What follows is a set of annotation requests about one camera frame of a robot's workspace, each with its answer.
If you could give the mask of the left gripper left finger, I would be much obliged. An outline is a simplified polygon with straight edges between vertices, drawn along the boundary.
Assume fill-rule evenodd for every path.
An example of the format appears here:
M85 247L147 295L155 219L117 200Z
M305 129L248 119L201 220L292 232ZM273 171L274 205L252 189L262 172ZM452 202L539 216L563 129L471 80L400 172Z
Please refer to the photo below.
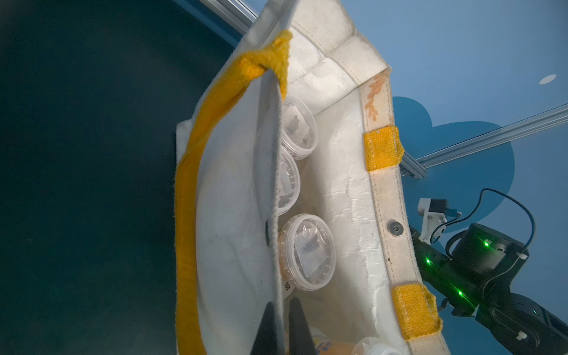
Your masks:
M274 303L266 304L262 320L254 339L251 355L277 355L277 322Z

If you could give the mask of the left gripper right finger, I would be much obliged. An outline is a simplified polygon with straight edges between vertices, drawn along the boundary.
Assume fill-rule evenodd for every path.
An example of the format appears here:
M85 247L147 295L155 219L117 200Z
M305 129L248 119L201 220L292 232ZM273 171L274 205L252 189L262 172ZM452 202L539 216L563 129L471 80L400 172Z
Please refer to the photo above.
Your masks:
M312 334L301 302L297 297L290 301L288 325L288 353L290 355L316 355Z

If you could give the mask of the white canvas bag yellow handles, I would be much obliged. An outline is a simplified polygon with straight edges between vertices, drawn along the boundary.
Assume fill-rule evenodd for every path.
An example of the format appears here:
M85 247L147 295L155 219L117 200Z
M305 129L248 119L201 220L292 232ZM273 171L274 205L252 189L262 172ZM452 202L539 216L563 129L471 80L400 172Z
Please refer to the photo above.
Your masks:
M263 8L176 130L179 354L250 354L269 302L288 353L277 210L287 96L319 132L291 211L322 218L337 250L327 286L291 291L309 328L353 344L376 337L401 354L449 352L408 225L390 71L338 1Z

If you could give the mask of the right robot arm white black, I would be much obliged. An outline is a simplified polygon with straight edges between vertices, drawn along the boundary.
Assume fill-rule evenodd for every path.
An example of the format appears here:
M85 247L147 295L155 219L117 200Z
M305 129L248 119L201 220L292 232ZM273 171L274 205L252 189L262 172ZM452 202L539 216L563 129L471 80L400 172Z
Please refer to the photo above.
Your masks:
M441 252L411 231L422 279L443 294L455 317L474 317L512 354L566 354L567 324L510 290L529 257L525 245L473 223Z

